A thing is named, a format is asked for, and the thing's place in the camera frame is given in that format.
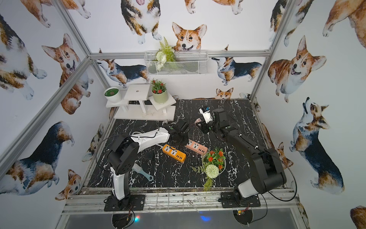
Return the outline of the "pink power strip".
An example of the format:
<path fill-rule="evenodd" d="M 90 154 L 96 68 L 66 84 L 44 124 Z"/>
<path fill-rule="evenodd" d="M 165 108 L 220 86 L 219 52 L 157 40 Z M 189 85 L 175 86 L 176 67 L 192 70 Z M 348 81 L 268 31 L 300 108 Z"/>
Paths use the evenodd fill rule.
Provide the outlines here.
<path fill-rule="evenodd" d="M 194 152 L 196 152 L 197 154 L 200 154 L 202 156 L 204 156 L 207 152 L 208 152 L 208 148 L 198 144 L 192 140 L 189 139 L 188 144 L 186 145 L 186 148 L 189 150 L 192 150 Z"/>

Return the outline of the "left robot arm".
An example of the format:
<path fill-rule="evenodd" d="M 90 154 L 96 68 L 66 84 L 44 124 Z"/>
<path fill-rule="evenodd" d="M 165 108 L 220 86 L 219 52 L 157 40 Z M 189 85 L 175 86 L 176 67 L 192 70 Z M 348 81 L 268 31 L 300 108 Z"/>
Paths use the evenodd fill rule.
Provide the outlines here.
<path fill-rule="evenodd" d="M 113 175 L 112 193 L 117 200 L 129 199 L 129 175 L 137 159 L 137 154 L 163 143 L 170 146 L 187 145 L 189 142 L 188 127 L 189 125 L 185 120 L 179 120 L 150 132 L 115 137 L 106 157 Z"/>

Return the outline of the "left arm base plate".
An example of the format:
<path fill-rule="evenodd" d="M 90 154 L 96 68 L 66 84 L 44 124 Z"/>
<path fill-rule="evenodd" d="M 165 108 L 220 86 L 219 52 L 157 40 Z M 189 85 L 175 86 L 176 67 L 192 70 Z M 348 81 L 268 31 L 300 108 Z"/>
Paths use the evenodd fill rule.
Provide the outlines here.
<path fill-rule="evenodd" d="M 111 194 L 104 202 L 104 211 L 141 211 L 144 209 L 145 197 L 145 195 L 128 195 L 126 198 L 118 200 Z"/>

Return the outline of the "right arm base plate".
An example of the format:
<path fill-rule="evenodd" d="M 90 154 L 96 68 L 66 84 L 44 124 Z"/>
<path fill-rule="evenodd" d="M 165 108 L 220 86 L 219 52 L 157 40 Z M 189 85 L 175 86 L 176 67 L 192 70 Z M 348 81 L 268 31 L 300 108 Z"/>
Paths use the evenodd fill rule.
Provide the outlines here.
<path fill-rule="evenodd" d="M 257 195 L 243 198 L 236 192 L 222 192 L 218 199 L 224 209 L 260 207 L 261 203 Z"/>

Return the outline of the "orange power strip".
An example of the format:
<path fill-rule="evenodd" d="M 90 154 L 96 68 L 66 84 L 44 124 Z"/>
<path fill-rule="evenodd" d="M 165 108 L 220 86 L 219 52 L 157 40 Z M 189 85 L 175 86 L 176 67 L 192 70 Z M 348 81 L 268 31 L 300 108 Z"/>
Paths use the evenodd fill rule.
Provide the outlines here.
<path fill-rule="evenodd" d="M 181 152 L 180 150 L 178 150 L 176 148 L 169 146 L 168 144 L 164 145 L 162 150 L 166 155 L 174 158 L 175 160 L 177 160 L 181 163 L 184 163 L 186 160 L 185 153 Z"/>

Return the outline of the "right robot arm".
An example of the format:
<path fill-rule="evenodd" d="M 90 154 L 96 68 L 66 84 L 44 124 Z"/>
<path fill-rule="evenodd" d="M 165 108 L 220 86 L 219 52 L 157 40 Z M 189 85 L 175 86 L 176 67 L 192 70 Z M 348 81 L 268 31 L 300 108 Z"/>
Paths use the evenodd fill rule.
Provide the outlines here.
<path fill-rule="evenodd" d="M 204 106 L 199 109 L 202 121 L 195 124 L 203 133 L 213 132 L 220 140 L 235 147 L 238 153 L 249 162 L 249 179 L 234 188 L 240 198 L 264 194 L 287 182 L 282 161 L 274 148 L 266 149 L 247 138 L 238 128 L 230 125 L 224 109 L 210 110 Z"/>

